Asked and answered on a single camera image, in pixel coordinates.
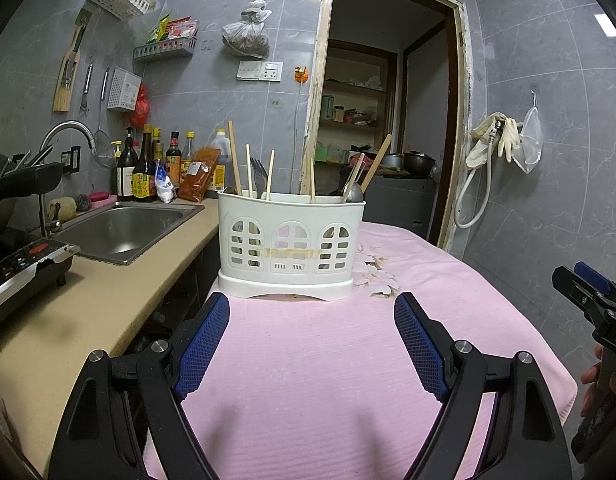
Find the blue textured pad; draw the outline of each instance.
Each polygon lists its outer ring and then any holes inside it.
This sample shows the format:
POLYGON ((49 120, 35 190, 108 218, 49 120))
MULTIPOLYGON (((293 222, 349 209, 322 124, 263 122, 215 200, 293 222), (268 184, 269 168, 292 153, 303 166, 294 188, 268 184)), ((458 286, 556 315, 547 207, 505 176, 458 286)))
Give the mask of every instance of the blue textured pad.
POLYGON ((179 399, 184 400, 187 394, 194 392, 201 384, 229 319, 228 298, 221 294, 181 357, 179 379, 175 386, 179 399))
POLYGON ((435 394, 440 402, 445 402, 450 388, 444 379, 443 360, 402 296, 394 303, 394 321, 425 391, 435 394))
POLYGON ((578 262, 574 266, 574 273, 582 280, 590 283, 590 285, 592 285, 601 294, 607 295, 610 293, 610 280, 602 274, 599 274, 589 265, 583 262, 578 262))

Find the gray appliance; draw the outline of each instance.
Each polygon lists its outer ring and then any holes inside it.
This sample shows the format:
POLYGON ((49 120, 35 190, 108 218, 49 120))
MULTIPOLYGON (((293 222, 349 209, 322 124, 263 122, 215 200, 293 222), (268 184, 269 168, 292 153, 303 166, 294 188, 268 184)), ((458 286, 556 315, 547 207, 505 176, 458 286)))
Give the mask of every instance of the gray appliance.
POLYGON ((425 239, 434 202, 430 178, 376 176, 365 191, 363 221, 402 227, 425 239))

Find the faucet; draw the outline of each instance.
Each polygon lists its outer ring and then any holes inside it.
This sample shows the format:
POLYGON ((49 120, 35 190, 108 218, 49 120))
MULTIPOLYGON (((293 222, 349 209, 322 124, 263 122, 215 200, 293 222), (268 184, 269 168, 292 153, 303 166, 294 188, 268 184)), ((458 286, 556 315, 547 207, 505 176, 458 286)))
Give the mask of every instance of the faucet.
MULTIPOLYGON (((49 145, 50 141, 53 140, 53 137, 56 136, 62 130, 77 130, 81 132, 86 140, 88 141, 88 147, 90 150, 95 153, 95 138, 92 136, 92 133, 83 123, 79 121, 64 121, 63 123, 57 124, 52 130, 50 130, 44 140, 41 143, 41 147, 39 148, 39 152, 43 152, 49 145)), ((62 228, 61 222, 55 220, 54 222, 50 222, 50 224, 46 223, 46 196, 39 195, 39 222, 41 224, 41 236, 47 238, 49 232, 57 232, 62 228)))

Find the doorway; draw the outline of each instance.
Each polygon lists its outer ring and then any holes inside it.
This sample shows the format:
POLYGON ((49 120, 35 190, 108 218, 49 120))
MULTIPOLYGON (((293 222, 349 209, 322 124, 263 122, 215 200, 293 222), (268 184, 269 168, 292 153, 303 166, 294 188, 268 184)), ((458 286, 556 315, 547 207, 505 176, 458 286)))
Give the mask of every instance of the doorway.
POLYGON ((392 134, 390 153, 423 152, 436 168, 425 176, 382 169, 364 220, 446 244, 469 99, 462 13, 453 0, 322 0, 301 192, 310 189, 310 159, 317 193, 333 194, 349 153, 371 158, 392 134))

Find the fork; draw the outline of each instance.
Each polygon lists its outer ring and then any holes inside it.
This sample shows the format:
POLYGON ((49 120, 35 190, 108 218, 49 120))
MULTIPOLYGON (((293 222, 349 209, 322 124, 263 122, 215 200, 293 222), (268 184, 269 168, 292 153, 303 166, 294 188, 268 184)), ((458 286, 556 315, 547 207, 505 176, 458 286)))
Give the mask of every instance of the fork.
POLYGON ((252 173, 255 176, 255 187, 257 188, 257 198, 261 198, 264 194, 265 187, 267 186, 267 171, 261 161, 257 158, 250 157, 250 163, 252 164, 252 173))

